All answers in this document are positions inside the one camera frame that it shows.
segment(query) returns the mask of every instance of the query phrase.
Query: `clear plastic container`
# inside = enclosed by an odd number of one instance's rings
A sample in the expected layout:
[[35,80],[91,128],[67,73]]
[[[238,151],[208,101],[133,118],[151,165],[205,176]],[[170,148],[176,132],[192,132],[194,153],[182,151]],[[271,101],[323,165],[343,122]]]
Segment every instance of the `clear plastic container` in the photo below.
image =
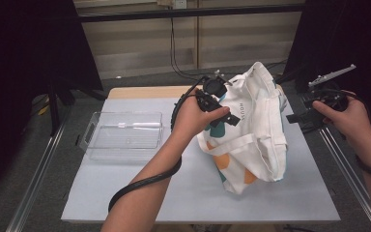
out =
[[92,160],[148,161],[161,145],[160,112],[96,112],[80,142]]

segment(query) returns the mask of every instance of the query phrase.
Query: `white table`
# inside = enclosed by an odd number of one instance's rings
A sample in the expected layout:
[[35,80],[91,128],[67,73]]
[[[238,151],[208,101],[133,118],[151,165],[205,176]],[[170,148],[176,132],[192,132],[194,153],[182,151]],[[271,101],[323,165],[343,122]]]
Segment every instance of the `white table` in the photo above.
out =
[[[185,87],[114,89],[102,112],[162,112],[166,139],[170,118]],[[165,98],[162,93],[176,98]],[[295,223],[339,220],[318,167],[297,124],[289,124],[283,112],[288,141],[287,170],[277,183],[256,181],[242,195],[226,191],[212,158],[194,138],[183,155],[183,166],[172,178],[157,223]],[[102,222],[110,198],[138,173],[140,164],[119,164],[89,159],[85,155],[76,174],[62,220]]]

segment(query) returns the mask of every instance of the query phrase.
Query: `dark floor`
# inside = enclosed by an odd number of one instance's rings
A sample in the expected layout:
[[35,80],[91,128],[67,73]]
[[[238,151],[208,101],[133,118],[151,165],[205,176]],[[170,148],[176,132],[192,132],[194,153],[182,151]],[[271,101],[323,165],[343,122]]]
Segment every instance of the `dark floor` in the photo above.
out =
[[[223,72],[243,73],[248,68],[234,67]],[[190,85],[192,83],[192,80],[180,78],[174,73],[163,73],[104,80],[103,88],[104,94],[107,95],[109,90],[115,87]],[[282,86],[294,112],[303,110],[303,105],[295,91],[294,82],[286,82]],[[102,108],[102,101],[94,100],[78,91],[74,91],[73,94],[76,97],[75,105],[63,106],[59,104],[61,115],[66,112],[66,107],[71,107],[71,115],[65,124],[62,139],[45,173],[43,183],[22,231],[100,230],[100,224],[71,224],[60,220],[74,175],[84,155],[84,152],[76,145],[76,140],[86,130],[92,113],[100,111]],[[6,231],[16,207],[34,176],[36,167],[50,139],[50,130],[51,123],[48,112],[44,115],[35,114],[27,125],[14,161],[0,181],[0,231]],[[321,225],[296,224],[292,226],[321,232],[371,231],[370,220],[360,207],[320,134],[317,131],[308,132],[305,134],[305,139],[331,193],[341,221]],[[346,142],[340,141],[340,136],[337,140],[344,151],[351,156],[352,150]]]

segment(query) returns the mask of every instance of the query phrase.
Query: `finger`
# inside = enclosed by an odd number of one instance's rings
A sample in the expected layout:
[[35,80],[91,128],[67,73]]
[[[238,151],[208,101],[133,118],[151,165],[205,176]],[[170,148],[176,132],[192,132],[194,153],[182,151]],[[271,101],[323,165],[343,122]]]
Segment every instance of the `finger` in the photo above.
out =
[[191,92],[189,92],[189,95],[195,95],[195,93],[197,92],[198,88],[195,87],[194,89],[191,90]]
[[220,118],[224,115],[226,115],[228,112],[230,112],[230,107],[223,106],[216,110],[213,110],[207,114],[209,121],[215,120],[217,118]]
[[325,118],[322,120],[325,124],[332,124],[332,120],[330,120],[330,118]]
[[314,101],[312,103],[312,106],[314,109],[316,109],[318,112],[325,115],[327,118],[330,118],[330,120],[333,120],[338,116],[339,112],[336,110],[330,108],[329,106],[325,105],[324,103],[320,101]]
[[[355,97],[357,96],[357,94],[355,92],[352,92],[352,91],[348,91],[348,90],[342,90],[343,92],[346,92],[346,93],[349,93],[351,95],[354,95]],[[347,95],[346,96],[346,99],[348,100],[348,102],[352,101],[355,99],[355,97],[352,97],[352,96],[349,96]]]

